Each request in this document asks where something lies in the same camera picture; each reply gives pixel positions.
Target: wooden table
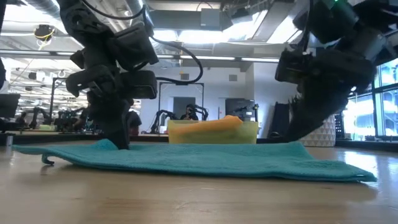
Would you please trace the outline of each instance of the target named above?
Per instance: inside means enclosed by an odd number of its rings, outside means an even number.
[[[232,179],[111,172],[0,154],[1,224],[398,223],[398,154],[309,148],[378,183]]]

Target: white wall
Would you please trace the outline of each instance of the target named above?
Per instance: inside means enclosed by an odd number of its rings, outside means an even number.
[[[199,74],[199,69],[197,67],[185,67],[185,68],[152,68],[153,72],[157,77],[167,77],[180,79],[180,72],[189,73],[190,79],[194,79]],[[238,75],[237,82],[229,82],[229,75]],[[225,108],[225,98],[245,98],[246,91],[246,82],[245,82],[245,73],[240,72],[238,68],[211,68],[208,70],[207,68],[203,71],[203,77],[199,81],[200,83],[205,84],[205,98],[204,98],[204,107],[209,110],[208,120],[218,119],[219,113],[218,108],[220,107],[221,111],[224,112]],[[175,86],[175,85],[167,85],[167,92],[164,91],[162,85],[162,96],[161,96],[161,105],[162,107],[170,106],[170,99],[175,96],[186,96],[186,97],[196,97],[197,104],[201,105],[201,96],[199,98],[199,91],[194,90],[195,85],[189,86]],[[141,101],[141,121],[142,126],[140,128],[141,131],[147,131],[148,128],[152,125],[155,113],[158,111],[158,103],[159,103],[159,86],[158,86],[158,96],[154,100],[142,100]]]
[[[254,100],[254,64],[246,71],[246,92],[245,99]]]
[[[297,86],[275,80],[276,63],[254,63],[254,100],[259,105],[259,138],[266,138],[274,115],[275,103],[288,103]]]

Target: plastic bin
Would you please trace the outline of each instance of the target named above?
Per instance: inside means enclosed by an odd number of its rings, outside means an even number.
[[[211,121],[184,121],[169,120],[167,129],[171,144],[255,144],[257,141],[258,122],[245,121],[235,130],[208,131],[205,133],[177,134],[174,130],[184,125],[197,122]]]

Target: teal towel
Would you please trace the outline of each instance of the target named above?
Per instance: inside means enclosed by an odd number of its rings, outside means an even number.
[[[98,169],[169,172],[220,177],[281,177],[314,181],[375,182],[365,170],[314,159],[299,142],[283,144],[132,144],[118,150],[109,140],[91,145],[15,146],[23,154],[59,157]]]

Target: computer monitor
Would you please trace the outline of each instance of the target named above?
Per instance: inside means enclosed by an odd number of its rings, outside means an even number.
[[[254,100],[226,99],[225,115],[237,116],[242,121],[255,121]]]
[[[0,118],[13,118],[20,94],[0,94]]]

